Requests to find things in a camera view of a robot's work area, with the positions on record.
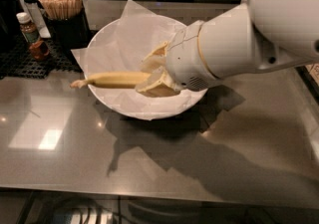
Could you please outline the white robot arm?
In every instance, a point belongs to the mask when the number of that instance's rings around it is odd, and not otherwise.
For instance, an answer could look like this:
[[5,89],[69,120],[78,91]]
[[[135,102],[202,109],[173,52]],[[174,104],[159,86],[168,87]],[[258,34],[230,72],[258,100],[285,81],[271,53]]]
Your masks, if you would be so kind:
[[148,97],[199,92],[241,74],[274,72],[319,59],[319,0],[247,0],[179,30],[143,60]]

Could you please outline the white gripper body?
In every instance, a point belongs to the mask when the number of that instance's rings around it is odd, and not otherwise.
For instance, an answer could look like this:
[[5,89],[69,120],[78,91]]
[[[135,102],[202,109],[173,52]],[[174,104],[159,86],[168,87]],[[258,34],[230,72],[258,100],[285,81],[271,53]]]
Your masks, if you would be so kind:
[[199,92],[219,86],[221,79],[209,69],[199,48],[202,21],[177,31],[166,48],[165,68],[184,89]]

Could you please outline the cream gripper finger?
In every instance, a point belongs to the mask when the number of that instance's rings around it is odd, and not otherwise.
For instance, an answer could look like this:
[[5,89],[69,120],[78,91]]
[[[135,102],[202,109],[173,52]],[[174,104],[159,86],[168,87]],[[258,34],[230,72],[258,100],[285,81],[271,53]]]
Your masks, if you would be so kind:
[[142,60],[141,71],[151,73],[159,67],[164,67],[167,46],[168,41],[164,41],[148,53]]
[[145,81],[137,84],[135,90],[145,97],[163,98],[179,95],[182,86],[169,75],[164,67],[159,67]]

